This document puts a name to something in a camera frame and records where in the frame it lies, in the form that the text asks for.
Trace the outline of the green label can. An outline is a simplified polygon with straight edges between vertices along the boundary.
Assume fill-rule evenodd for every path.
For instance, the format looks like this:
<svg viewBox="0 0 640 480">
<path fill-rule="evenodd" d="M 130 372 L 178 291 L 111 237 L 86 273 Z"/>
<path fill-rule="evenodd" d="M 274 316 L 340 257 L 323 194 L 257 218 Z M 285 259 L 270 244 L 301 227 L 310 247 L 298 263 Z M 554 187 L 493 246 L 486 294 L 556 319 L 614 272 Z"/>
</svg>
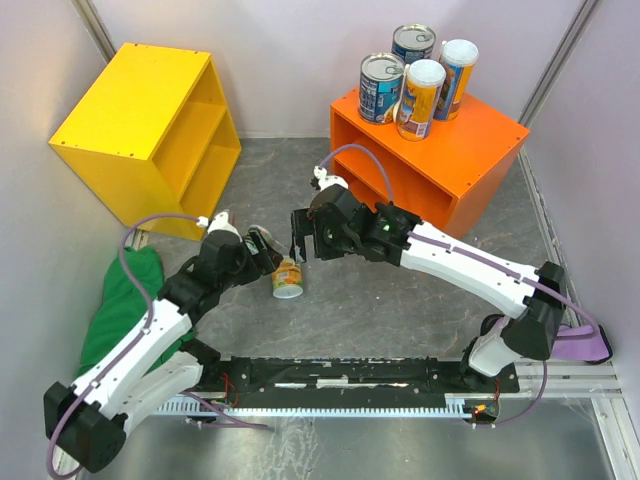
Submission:
<svg viewBox="0 0 640 480">
<path fill-rule="evenodd" d="M 253 224 L 249 227 L 249 230 L 256 231 L 261 236 L 261 238 L 265 241 L 265 243 L 268 244 L 274 250 L 281 250 L 283 248 L 283 245 L 280 242 L 278 242 L 273 237 L 271 232 L 265 227 L 258 224 Z"/>
</svg>

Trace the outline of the orange label can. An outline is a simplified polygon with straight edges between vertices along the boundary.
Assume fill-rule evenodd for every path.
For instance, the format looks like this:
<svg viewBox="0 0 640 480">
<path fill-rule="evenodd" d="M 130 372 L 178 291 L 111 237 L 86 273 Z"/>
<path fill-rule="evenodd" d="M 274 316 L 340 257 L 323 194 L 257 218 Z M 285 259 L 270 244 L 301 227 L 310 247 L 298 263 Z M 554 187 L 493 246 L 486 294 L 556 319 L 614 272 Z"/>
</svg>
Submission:
<svg viewBox="0 0 640 480">
<path fill-rule="evenodd" d="M 301 267 L 289 257 L 285 257 L 271 274 L 271 282 L 272 294 L 276 299 L 294 299 L 304 292 Z"/>
</svg>

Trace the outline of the tall orange blue can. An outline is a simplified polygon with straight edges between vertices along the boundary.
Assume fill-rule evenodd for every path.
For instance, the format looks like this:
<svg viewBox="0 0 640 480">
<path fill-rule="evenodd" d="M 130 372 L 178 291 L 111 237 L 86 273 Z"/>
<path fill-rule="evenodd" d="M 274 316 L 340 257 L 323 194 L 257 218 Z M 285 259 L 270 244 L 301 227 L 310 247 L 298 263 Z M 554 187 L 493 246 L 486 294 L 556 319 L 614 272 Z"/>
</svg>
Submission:
<svg viewBox="0 0 640 480">
<path fill-rule="evenodd" d="M 451 121 L 456 118 L 478 58 L 479 50 L 469 40 L 454 39 L 443 43 L 439 63 L 446 76 L 436 105 L 435 120 Z"/>
</svg>

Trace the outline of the blue can pull tab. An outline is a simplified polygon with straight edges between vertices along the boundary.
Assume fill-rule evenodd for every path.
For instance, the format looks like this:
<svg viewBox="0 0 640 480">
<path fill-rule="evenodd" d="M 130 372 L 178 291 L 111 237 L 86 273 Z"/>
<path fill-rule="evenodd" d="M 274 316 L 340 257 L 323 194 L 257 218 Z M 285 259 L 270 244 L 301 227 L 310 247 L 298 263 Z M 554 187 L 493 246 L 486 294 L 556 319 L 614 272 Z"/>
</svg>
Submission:
<svg viewBox="0 0 640 480">
<path fill-rule="evenodd" d="M 405 64 L 430 59 L 436 42 L 436 33 L 422 24 L 406 24 L 393 32 L 391 52 Z"/>
</svg>

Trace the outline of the orange shelf cabinet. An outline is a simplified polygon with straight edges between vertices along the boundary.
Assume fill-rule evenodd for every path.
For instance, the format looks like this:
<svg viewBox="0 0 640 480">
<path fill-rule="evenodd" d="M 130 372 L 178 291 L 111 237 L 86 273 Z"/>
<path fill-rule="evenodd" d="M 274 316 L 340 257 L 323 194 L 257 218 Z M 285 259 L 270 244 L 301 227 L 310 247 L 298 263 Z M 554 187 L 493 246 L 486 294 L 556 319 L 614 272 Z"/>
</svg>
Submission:
<svg viewBox="0 0 640 480">
<path fill-rule="evenodd" d="M 511 168 L 529 131 L 466 94 L 457 118 L 433 123 L 419 142 L 403 139 L 395 125 L 374 125 L 358 114 L 352 90 L 330 106 L 334 174 L 369 207 L 387 202 L 455 238 L 480 219 Z"/>
</svg>

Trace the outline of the tall blue red can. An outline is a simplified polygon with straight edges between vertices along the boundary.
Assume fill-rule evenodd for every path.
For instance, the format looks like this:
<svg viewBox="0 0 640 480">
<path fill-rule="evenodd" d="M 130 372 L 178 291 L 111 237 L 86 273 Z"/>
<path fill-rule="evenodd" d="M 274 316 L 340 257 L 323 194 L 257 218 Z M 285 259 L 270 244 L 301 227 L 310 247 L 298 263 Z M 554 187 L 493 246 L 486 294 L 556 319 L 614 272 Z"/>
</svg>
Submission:
<svg viewBox="0 0 640 480">
<path fill-rule="evenodd" d="M 406 69 L 396 113 L 396 127 L 402 138 L 422 141 L 431 123 L 446 72 L 437 61 L 416 60 Z"/>
</svg>

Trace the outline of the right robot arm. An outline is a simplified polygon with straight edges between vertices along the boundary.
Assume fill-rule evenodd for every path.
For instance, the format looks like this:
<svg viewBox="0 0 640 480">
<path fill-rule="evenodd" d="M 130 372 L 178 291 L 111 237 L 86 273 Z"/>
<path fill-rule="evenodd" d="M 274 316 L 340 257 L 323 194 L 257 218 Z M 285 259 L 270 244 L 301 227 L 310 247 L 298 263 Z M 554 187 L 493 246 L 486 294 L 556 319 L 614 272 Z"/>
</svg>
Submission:
<svg viewBox="0 0 640 480">
<path fill-rule="evenodd" d="M 354 254 L 371 262 L 427 273 L 498 308 L 498 320 L 480 334 L 458 368 L 467 389 L 481 391 L 521 358 L 551 357 L 565 312 L 566 279 L 559 265 L 533 267 L 467 245 L 392 203 L 369 208 L 346 188 L 332 185 L 310 206 L 291 214 L 291 254 L 332 260 Z"/>
</svg>

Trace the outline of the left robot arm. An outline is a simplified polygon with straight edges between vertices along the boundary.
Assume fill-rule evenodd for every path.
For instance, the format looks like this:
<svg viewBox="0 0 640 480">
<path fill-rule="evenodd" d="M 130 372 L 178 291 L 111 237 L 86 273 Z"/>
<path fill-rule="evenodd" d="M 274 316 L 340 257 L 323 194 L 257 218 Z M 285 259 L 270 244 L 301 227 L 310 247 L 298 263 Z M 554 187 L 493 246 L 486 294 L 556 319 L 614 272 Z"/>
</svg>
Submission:
<svg viewBox="0 0 640 480">
<path fill-rule="evenodd" d="M 218 353 L 196 341 L 160 356 L 187 334 L 222 294 L 276 271 L 283 257 L 257 228 L 240 235 L 232 227 L 210 229 L 197 255 L 147 300 L 129 332 L 95 366 L 66 387 L 54 383 L 44 395 L 47 470 L 56 450 L 79 468 L 96 473 L 118 455 L 133 430 L 171 397 L 197 387 L 209 390 L 221 378 Z"/>
</svg>

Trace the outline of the dark blue can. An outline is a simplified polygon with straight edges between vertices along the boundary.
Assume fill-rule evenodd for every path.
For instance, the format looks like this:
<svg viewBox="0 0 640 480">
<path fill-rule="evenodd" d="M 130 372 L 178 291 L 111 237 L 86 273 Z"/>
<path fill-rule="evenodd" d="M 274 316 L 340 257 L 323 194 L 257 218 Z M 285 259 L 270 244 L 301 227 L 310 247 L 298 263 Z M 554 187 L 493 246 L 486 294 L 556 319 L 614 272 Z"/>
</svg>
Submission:
<svg viewBox="0 0 640 480">
<path fill-rule="evenodd" d="M 370 54 L 362 60 L 358 111 L 363 120 L 376 125 L 392 121 L 404 71 L 403 60 L 392 53 Z"/>
</svg>

